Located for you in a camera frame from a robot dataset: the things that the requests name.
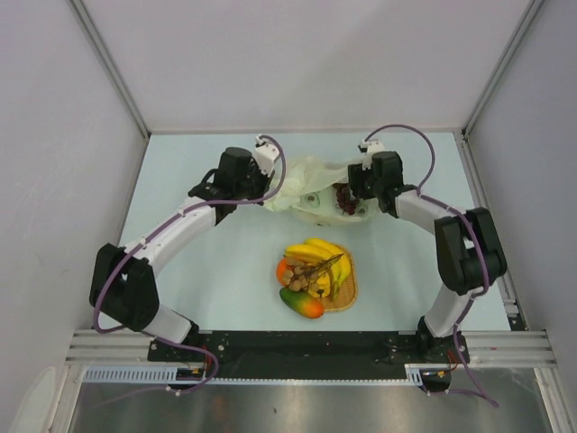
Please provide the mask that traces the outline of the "green orange fake mango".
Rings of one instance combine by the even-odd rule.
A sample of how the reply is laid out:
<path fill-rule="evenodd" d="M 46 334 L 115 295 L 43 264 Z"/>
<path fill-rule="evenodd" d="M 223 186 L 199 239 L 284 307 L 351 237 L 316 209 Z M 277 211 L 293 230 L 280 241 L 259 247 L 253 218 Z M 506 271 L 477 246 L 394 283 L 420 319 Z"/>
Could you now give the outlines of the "green orange fake mango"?
<path fill-rule="evenodd" d="M 323 304 L 304 291 L 293 291 L 288 287 L 283 287 L 279 291 L 279 296 L 283 303 L 304 318 L 321 318 L 325 309 Z"/>

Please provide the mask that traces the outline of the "dark red fake grapes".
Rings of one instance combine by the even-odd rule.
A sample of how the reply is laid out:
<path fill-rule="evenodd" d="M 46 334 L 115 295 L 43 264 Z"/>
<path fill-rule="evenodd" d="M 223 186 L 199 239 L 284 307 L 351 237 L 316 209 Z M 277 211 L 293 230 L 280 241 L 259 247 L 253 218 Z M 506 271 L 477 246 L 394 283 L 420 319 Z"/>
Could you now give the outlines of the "dark red fake grapes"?
<path fill-rule="evenodd" d="M 333 185 L 336 204 L 346 215 L 352 216 L 356 213 L 360 200 L 351 192 L 347 183 L 335 183 Z"/>

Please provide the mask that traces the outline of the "orange fake persimmon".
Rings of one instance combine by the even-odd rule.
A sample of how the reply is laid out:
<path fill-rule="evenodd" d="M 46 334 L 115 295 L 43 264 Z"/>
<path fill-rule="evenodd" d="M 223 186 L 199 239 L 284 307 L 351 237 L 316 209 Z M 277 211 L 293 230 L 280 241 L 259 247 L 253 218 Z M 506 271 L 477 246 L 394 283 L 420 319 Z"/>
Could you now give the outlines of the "orange fake persimmon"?
<path fill-rule="evenodd" d="M 282 286 L 288 286 L 291 283 L 294 272 L 288 265 L 285 258 L 281 259 L 276 268 L 276 277 Z"/>

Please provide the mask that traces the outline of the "yellow fake banana bunch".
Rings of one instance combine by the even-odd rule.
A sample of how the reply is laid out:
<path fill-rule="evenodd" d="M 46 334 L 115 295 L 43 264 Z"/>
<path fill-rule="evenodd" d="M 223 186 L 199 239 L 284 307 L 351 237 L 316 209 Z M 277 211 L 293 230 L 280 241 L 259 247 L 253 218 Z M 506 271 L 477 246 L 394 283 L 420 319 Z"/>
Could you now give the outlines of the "yellow fake banana bunch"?
<path fill-rule="evenodd" d="M 342 255 L 339 262 L 338 291 L 335 295 L 322 298 L 336 302 L 343 294 L 345 283 L 353 276 L 353 260 L 344 248 L 320 238 L 308 238 L 302 244 L 293 244 L 286 247 L 283 257 L 295 257 L 301 261 L 313 262 L 327 260 L 337 254 Z"/>

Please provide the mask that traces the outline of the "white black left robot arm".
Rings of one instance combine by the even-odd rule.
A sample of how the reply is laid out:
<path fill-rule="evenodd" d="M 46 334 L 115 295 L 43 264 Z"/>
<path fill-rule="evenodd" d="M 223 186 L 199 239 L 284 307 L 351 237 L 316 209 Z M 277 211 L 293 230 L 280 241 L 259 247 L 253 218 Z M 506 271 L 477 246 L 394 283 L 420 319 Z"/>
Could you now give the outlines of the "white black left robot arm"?
<path fill-rule="evenodd" d="M 258 137 L 252 151 L 228 147 L 167 220 L 129 244 L 102 246 L 89 293 L 94 328 L 105 332 L 99 318 L 106 315 L 121 329 L 168 341 L 179 360 L 193 358 L 199 349 L 197 325 L 160 302 L 157 277 L 185 246 L 240 205 L 261 205 L 276 195 L 270 183 L 275 166 L 285 163 L 282 148 L 267 135 Z"/>

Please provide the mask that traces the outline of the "brown fake longan branch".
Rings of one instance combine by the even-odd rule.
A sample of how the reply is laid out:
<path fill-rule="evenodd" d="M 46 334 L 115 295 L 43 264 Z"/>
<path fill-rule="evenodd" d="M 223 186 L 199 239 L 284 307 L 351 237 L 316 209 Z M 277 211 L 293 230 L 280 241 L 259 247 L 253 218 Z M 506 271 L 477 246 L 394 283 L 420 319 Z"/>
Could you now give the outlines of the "brown fake longan branch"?
<path fill-rule="evenodd" d="M 288 286 L 293 291 L 304 291 L 314 298 L 328 298 L 338 291 L 339 262 L 342 255 L 331 256 L 322 261 L 301 261 L 295 257 L 283 257 L 294 275 Z"/>

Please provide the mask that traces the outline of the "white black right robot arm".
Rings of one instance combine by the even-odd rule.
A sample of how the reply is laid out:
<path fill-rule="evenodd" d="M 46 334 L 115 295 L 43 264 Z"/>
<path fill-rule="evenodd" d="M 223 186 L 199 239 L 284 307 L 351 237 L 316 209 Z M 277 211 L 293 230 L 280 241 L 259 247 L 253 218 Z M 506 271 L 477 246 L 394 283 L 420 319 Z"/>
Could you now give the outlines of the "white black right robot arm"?
<path fill-rule="evenodd" d="M 348 167 L 353 196 L 375 198 L 381 212 L 435 238 L 442 286 L 431 309 L 419 319 L 416 350 L 423 360 L 436 362 L 448 347 L 459 350 L 459 329 L 474 301 L 508 269 L 493 218 L 485 207 L 462 212 L 405 183 L 396 152 L 374 151 L 367 145 L 361 153 L 362 161 Z"/>

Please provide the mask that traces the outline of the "pale green plastic bag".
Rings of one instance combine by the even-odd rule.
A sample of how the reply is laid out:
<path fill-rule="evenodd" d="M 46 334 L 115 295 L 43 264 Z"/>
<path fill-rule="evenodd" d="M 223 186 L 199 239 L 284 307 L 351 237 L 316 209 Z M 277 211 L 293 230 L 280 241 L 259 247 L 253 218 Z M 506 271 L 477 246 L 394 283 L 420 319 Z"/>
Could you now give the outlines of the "pale green plastic bag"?
<path fill-rule="evenodd" d="M 288 213 L 317 226 L 345 226 L 364 223 L 380 212 L 375 199 L 361 200 L 355 212 L 345 213 L 337 204 L 336 184 L 348 182 L 348 167 L 355 161 L 324 162 L 313 156 L 289 159 L 283 182 L 273 177 L 271 186 L 280 187 L 264 203 L 270 212 Z"/>

